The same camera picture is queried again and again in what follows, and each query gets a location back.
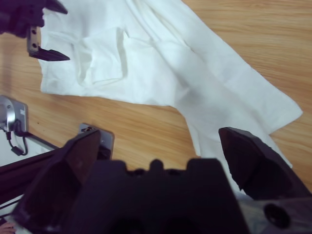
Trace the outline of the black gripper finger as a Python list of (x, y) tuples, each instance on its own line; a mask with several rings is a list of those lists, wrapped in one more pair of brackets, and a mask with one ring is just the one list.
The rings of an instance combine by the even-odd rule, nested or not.
[(218, 133), (233, 180), (252, 199), (311, 197), (292, 168), (260, 138), (232, 127)]
[(41, 169), (13, 210), (33, 234), (60, 234), (98, 157), (101, 134), (90, 130), (69, 140)]

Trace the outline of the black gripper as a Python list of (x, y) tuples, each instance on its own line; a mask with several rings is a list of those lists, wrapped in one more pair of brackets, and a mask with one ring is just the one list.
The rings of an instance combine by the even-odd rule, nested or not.
[(38, 45), (37, 28), (44, 26), (43, 9), (68, 14), (59, 0), (2, 0), (0, 2), (0, 33), (27, 39), (29, 56), (44, 61), (67, 61), (70, 58)]

